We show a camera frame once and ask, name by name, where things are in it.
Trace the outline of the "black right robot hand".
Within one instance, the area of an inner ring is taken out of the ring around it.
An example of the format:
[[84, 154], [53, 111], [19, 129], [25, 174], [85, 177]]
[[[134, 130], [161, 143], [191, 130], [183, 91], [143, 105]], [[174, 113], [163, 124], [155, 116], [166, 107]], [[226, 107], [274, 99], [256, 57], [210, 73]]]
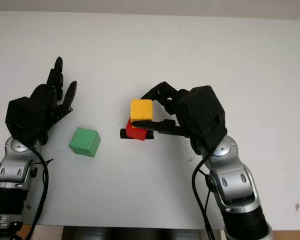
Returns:
[[208, 156], [209, 150], [203, 145], [203, 142], [195, 135], [191, 128], [186, 124], [186, 114], [182, 113], [178, 107], [178, 101], [184, 97], [188, 90], [177, 90], [163, 81], [145, 93], [141, 99], [157, 101], [161, 104], [169, 115], [175, 115], [176, 121], [164, 119], [162, 121], [134, 120], [131, 122], [133, 127], [156, 131], [160, 134], [182, 136], [190, 139], [190, 145], [197, 155]]

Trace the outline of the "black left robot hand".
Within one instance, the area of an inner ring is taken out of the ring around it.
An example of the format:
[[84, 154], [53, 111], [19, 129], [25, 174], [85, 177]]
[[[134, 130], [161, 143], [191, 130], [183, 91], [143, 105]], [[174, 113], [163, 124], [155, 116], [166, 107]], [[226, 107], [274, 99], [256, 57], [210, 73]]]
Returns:
[[59, 56], [54, 68], [50, 70], [47, 82], [37, 86], [30, 96], [31, 100], [45, 109], [44, 118], [36, 135], [41, 145], [47, 143], [50, 128], [73, 111], [71, 104], [75, 98], [78, 83], [72, 81], [65, 94], [63, 94], [63, 83], [63, 59]]

